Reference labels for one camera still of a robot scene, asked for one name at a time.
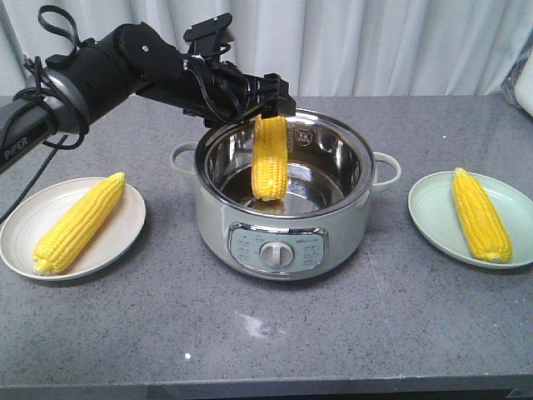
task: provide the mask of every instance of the pot label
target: pot label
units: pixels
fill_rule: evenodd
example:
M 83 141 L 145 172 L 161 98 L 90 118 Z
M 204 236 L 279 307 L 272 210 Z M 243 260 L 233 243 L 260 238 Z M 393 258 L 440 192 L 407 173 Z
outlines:
M 313 141 L 313 132 L 298 128 L 294 130 L 294 138 L 300 146 L 309 146 Z

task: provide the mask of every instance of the pot control panel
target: pot control panel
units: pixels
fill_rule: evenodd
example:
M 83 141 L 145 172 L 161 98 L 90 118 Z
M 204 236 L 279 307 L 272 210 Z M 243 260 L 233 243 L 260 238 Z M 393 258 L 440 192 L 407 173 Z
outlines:
M 240 264 L 269 273 L 295 273 L 321 263 L 327 250 L 322 227 L 278 228 L 236 222 L 228 235 L 230 254 Z

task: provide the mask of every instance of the robotic arm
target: robotic arm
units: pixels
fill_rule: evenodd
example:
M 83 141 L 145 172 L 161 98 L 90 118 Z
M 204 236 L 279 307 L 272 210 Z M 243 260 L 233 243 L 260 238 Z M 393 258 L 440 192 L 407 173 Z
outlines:
M 43 14 L 59 13 L 73 33 L 48 23 Z M 124 24 L 100 41 L 80 42 L 76 23 L 64 10 L 43 6 L 39 22 L 49 32 L 73 43 L 69 55 L 52 55 L 47 66 L 27 60 L 32 72 L 28 87 L 0 108 L 0 173 L 39 143 L 56 148 L 81 144 L 90 124 L 124 102 L 131 94 L 180 107 L 187 115 L 204 118 L 211 128 L 264 117 L 294 115 L 296 104 L 288 83 L 275 73 L 254 77 L 241 73 L 220 56 L 230 49 L 226 28 L 232 15 L 198 23 L 183 38 L 187 54 L 164 42 L 147 24 Z M 73 145 L 49 143 L 62 131 L 76 133 Z

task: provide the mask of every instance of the plate rim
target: plate rim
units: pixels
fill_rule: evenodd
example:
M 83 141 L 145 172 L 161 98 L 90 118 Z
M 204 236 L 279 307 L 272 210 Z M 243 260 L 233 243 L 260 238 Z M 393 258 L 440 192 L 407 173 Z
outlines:
M 31 200 L 33 200 L 34 198 L 42 196 L 43 193 L 48 192 L 48 191 L 52 191 L 52 190 L 56 189 L 59 186 L 68 186 L 69 184 L 73 184 L 73 183 L 80 182 L 80 181 L 95 181 L 94 184 L 96 184 L 96 183 L 101 182 L 102 180 L 107 179 L 107 178 L 108 177 L 76 177 L 76 178 L 73 178 L 73 179 L 68 179 L 66 181 L 57 182 L 57 183 L 54 183 L 53 185 L 45 187 L 45 188 L 39 190 L 38 192 L 35 192 L 32 196 L 26 198 L 24 201 L 22 201 L 11 212 L 11 214 L 9 214 L 9 216 L 3 222 L 2 228 L 0 229 L 0 258 L 2 258 L 3 262 L 9 267 L 9 269 L 11 269 L 12 271 L 14 271 L 15 273 L 17 273 L 17 274 L 19 274 L 21 276 L 24 276 L 26 278 L 39 280 L 39 281 L 49 281 L 49 282 L 50 281 L 67 281 L 67 280 L 71 280 L 71 279 L 83 278 L 83 277 L 86 277 L 87 275 L 90 275 L 92 273 L 96 273 L 97 271 L 99 271 L 101 269 L 104 269 L 105 267 L 109 266 L 111 263 L 116 261 L 118 258 L 120 258 L 121 255 L 123 255 L 134 244 L 134 242 L 137 240 L 137 238 L 138 238 L 139 234 L 141 233 L 141 230 L 142 230 L 142 228 L 144 226 L 144 223 L 146 221 L 146 215 L 147 215 L 147 208 L 146 208 L 146 202 L 144 201 L 144 197 L 139 193 L 139 191 L 137 189 L 134 188 L 134 186 L 132 186 L 129 183 L 126 183 L 126 186 L 129 189 L 132 190 L 132 195 L 134 196 L 135 200 L 138 202 L 138 205 L 142 209 L 142 216 L 139 218 L 140 222 L 139 222 L 139 225 L 138 225 L 138 229 L 134 232 L 134 235 L 132 236 L 132 240 L 130 241 L 130 243 L 126 247 L 122 248 L 121 251 L 116 256 L 111 257 L 109 260 L 106 260 L 106 262 L 103 262 L 102 264 L 99 264 L 99 265 L 97 265 L 95 267 L 91 267 L 91 268 L 85 269 L 83 271 L 66 273 L 64 275 L 37 275 L 35 273 L 22 271 L 21 269 L 18 269 L 15 266 L 13 266 L 11 263 L 9 263 L 7 261 L 7 259 L 6 259 L 6 257 L 4 256 L 4 249 L 3 249 L 3 246 L 2 246 L 2 238 L 3 238 L 4 230 L 9 225 L 10 220 L 13 218 L 14 215 L 16 215 L 17 212 L 19 212 L 19 210 L 21 208 L 25 207 L 25 205 L 27 203 L 29 203 Z
M 424 177 L 421 177 L 420 179 L 418 179 L 413 184 L 411 189 L 409 190 L 409 194 L 408 194 L 408 197 L 407 197 L 407 207 L 409 209 L 409 214 L 411 215 L 411 220 L 413 221 L 413 223 L 415 224 L 416 228 L 421 233 L 421 235 L 431 245 L 433 245 L 435 248 L 437 248 L 438 250 L 442 251 L 443 253 L 447 254 L 448 256 L 450 256 L 450 257 L 452 257 L 452 258 L 454 258 L 454 259 L 456 259 L 456 260 L 458 260 L 458 261 L 460 261 L 462 263 L 467 263 L 467 264 L 470 264 L 470 265 L 474 265 L 476 267 L 488 268 L 488 269 L 506 270 L 506 269 L 524 267 L 526 265 L 532 264 L 533 263 L 533 256 L 527 262 L 513 262 L 513 263 L 487 262 L 487 261 L 478 260 L 476 258 L 473 258 L 471 255 L 470 256 L 466 256 L 464 254 L 458 253 L 458 252 L 452 250 L 451 248 L 439 243 L 437 240 L 435 240 L 433 237 L 431 237 L 431 235 L 429 235 L 429 233 L 422 227 L 422 225 L 420 224 L 420 221 L 418 221 L 415 218 L 415 215 L 414 215 L 415 213 L 413 212 L 413 207 L 414 206 L 412 205 L 412 201 L 413 201 L 412 198 L 414 196 L 415 191 L 417 190 L 417 188 L 420 187 L 420 185 L 424 181 L 430 180 L 431 178 L 434 178 L 435 176 L 439 176 L 439 175 L 441 175 L 443 177 L 444 176 L 450 176 L 450 175 L 453 175 L 453 173 L 454 173 L 454 171 L 439 171 L 439 172 L 430 173 L 429 175 L 425 175 Z M 488 177 L 486 175 L 482 175 L 482 174 L 477 173 L 477 172 L 469 172 L 469 174 L 474 175 L 477 178 L 487 179 L 489 181 L 492 181 L 496 185 L 501 185 L 501 186 L 503 186 L 503 187 L 505 187 L 507 189 L 510 189 L 515 194 L 523 197 L 533 207 L 533 201 L 531 201 L 530 198 L 528 198 L 524 193 L 522 193 L 520 190 L 516 189 L 515 187 L 512 187 L 508 183 L 502 182 L 502 181 L 500 181 L 498 179 L 495 179 L 493 177 Z

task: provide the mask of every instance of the pot rim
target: pot rim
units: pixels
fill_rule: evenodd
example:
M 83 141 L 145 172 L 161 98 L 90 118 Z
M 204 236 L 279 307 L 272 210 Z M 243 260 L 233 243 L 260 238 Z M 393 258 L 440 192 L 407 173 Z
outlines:
M 219 143 L 225 138 L 228 133 L 234 132 L 236 128 L 243 126 L 244 124 L 228 124 L 222 127 L 215 127 L 206 132 L 206 134 L 200 139 L 195 150 L 194 157 L 194 169 L 196 172 L 197 180 L 217 201 L 226 204 L 227 206 L 234 208 L 246 214 L 251 214 L 259 217 L 274 218 L 274 219 L 307 219 L 316 218 L 322 215 L 331 214 L 337 212 L 343 208 L 351 206 L 359 198 L 364 197 L 369 191 L 374 175 L 376 172 L 376 160 L 374 158 L 374 152 L 370 145 L 356 130 L 349 127 L 345 123 L 338 121 L 333 117 L 328 117 L 319 112 L 307 110 L 305 108 L 297 108 L 296 115 L 294 117 L 287 117 L 287 120 L 297 120 L 298 118 L 304 118 L 305 121 L 311 123 L 318 123 L 322 126 L 333 128 L 336 134 L 338 134 L 343 142 L 349 145 L 352 151 L 361 160 L 361 172 L 360 177 L 356 183 L 356 186 L 339 202 L 332 204 L 328 207 L 324 207 L 311 212 L 304 212 L 301 214 L 272 214 L 268 212 L 258 211 L 253 208 L 243 206 L 242 204 L 231 200 L 224 195 L 211 181 L 206 173 L 206 160 L 207 155 L 210 153 L 210 148 Z

